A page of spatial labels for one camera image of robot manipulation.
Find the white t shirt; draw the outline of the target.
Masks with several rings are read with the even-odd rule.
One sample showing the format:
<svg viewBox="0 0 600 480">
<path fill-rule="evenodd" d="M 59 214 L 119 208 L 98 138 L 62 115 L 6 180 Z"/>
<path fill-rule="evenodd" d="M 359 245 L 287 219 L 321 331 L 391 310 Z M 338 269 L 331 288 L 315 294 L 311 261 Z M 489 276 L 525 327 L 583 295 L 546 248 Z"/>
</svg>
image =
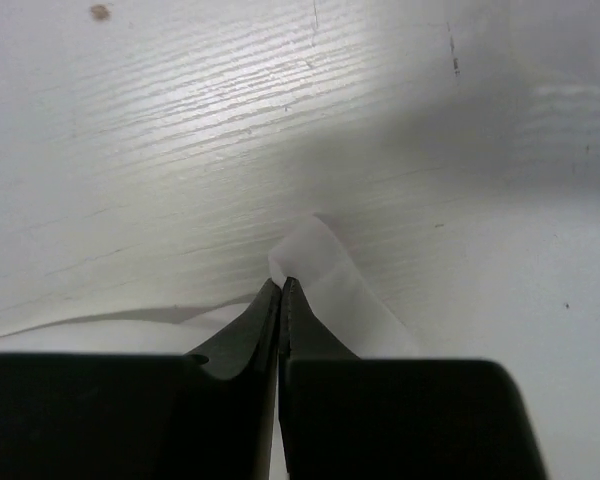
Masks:
<svg viewBox="0 0 600 480">
<path fill-rule="evenodd" d="M 313 313 L 362 357 L 413 357 L 413 336 L 368 288 L 345 247 L 316 216 L 298 224 L 269 253 L 277 286 L 295 278 Z M 0 352 L 183 354 L 243 313 L 246 303 L 215 310 L 166 309 L 78 317 L 0 335 Z"/>
</svg>

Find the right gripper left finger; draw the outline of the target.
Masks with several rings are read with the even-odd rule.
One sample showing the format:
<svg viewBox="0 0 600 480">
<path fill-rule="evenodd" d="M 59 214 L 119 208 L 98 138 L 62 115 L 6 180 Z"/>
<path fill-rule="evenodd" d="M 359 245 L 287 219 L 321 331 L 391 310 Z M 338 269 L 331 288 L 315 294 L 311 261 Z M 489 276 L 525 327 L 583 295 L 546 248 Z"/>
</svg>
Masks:
<svg viewBox="0 0 600 480">
<path fill-rule="evenodd" d="M 89 322 L 0 338 L 0 479 L 265 479 L 280 288 L 209 338 Z"/>
</svg>

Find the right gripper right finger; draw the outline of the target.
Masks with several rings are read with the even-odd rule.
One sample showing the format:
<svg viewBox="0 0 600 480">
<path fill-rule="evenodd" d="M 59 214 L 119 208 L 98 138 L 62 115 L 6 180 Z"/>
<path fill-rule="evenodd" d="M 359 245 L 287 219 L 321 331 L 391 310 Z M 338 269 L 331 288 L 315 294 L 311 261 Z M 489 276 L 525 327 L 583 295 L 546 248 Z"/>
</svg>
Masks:
<svg viewBox="0 0 600 480">
<path fill-rule="evenodd" d="M 363 359 L 296 279 L 280 310 L 279 422 L 293 479 L 543 479 L 512 377 L 461 359 Z"/>
</svg>

